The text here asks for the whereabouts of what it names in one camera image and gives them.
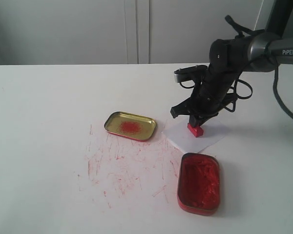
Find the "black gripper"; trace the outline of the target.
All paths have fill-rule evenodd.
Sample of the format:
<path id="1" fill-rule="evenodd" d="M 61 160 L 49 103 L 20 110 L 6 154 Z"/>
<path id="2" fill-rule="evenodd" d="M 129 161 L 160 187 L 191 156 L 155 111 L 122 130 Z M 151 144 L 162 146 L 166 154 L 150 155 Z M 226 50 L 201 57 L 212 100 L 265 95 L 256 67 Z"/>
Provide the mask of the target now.
<path id="1" fill-rule="evenodd" d="M 237 76 L 237 71 L 229 65 L 231 42 L 218 39 L 212 43 L 209 66 L 202 84 L 193 90 L 191 98 L 171 107 L 170 114 L 173 118 L 189 116 L 191 127 L 200 127 L 205 123 L 205 118 L 219 112 L 221 102 Z"/>

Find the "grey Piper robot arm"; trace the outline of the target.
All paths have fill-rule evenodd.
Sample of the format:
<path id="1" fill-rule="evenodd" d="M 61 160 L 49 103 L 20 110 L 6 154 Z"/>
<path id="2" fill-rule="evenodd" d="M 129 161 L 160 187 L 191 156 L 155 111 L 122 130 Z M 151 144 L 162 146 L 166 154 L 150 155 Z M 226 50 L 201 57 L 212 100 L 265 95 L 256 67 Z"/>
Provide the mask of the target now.
<path id="1" fill-rule="evenodd" d="M 173 118 L 189 116 L 191 127 L 198 127 L 223 109 L 233 113 L 240 96 L 237 84 L 243 72 L 274 71 L 273 94 L 281 109 L 293 120 L 293 112 L 285 105 L 278 90 L 279 65 L 293 64 L 293 38 L 282 39 L 269 32 L 252 32 L 245 37 L 218 39 L 209 51 L 209 65 L 196 65 L 174 72 L 177 83 L 192 80 L 189 98 L 171 108 Z"/>

